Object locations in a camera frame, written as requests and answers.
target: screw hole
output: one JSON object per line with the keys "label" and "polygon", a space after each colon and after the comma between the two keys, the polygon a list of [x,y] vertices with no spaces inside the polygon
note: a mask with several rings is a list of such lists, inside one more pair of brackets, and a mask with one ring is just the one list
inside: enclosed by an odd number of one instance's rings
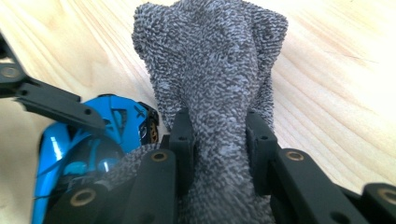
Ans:
{"label": "screw hole", "polygon": [[93,189],[81,189],[76,192],[70,199],[70,204],[79,207],[92,202],[96,197],[96,192]]}
{"label": "screw hole", "polygon": [[339,212],[330,213],[330,217],[332,218],[332,220],[334,220],[336,223],[339,223],[339,224],[349,224],[350,223],[349,218],[346,215],[339,213]]}
{"label": "screw hole", "polygon": [[166,159],[168,159],[168,155],[164,152],[156,152],[151,155],[151,159],[153,161],[166,161]]}
{"label": "screw hole", "polygon": [[379,196],[388,203],[396,205],[396,191],[392,189],[379,189]]}
{"label": "screw hole", "polygon": [[286,156],[292,161],[303,161],[304,156],[295,151],[289,151],[286,153]]}
{"label": "screw hole", "polygon": [[27,94],[29,94],[29,91],[27,91],[27,90],[21,91],[21,95],[22,95],[22,96],[26,96]]}

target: gray sock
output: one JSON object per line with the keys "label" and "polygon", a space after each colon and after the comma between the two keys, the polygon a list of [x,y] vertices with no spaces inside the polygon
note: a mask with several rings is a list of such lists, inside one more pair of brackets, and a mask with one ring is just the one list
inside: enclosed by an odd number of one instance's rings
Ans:
{"label": "gray sock", "polygon": [[[167,129],[187,107],[198,162],[180,223],[272,223],[267,198],[254,193],[248,172],[245,118],[249,108],[273,128],[271,68],[288,23],[285,17],[239,0],[181,0],[145,4],[134,15],[134,48],[146,62]],[[135,175],[145,146],[106,179]]]}

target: black metal arm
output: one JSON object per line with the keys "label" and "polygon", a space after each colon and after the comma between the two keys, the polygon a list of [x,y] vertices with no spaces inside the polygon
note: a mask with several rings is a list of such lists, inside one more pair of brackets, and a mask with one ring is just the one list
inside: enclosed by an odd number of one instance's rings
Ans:
{"label": "black metal arm", "polygon": [[0,63],[0,98],[16,97],[27,111],[70,124],[88,132],[100,134],[105,123],[91,107],[80,103],[80,97],[29,77],[18,58],[0,34],[0,59],[10,58],[13,63]]}

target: wood grain surface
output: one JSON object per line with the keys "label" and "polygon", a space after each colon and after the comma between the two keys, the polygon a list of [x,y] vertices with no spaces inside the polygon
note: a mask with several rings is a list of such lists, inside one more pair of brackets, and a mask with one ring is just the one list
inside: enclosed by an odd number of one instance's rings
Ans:
{"label": "wood grain surface", "polygon": [[[101,93],[156,106],[134,52],[134,10],[166,1],[0,0],[0,29],[30,76],[89,100]],[[273,69],[276,135],[337,184],[396,185],[396,2],[251,1],[290,28]],[[0,223],[30,221],[37,143],[52,121],[0,100]]]}

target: light wooden surface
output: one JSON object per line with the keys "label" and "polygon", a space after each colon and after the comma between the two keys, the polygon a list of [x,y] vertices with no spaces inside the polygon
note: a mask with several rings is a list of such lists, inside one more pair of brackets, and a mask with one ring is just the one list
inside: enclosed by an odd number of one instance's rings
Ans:
{"label": "light wooden surface", "polygon": [[[131,40],[144,2],[0,0],[0,29],[32,77],[84,100],[112,92],[155,106]],[[396,185],[396,2],[251,2],[290,22],[273,69],[280,145],[305,150],[348,189]],[[0,223],[27,223],[37,142],[51,121],[12,99],[0,108]]]}

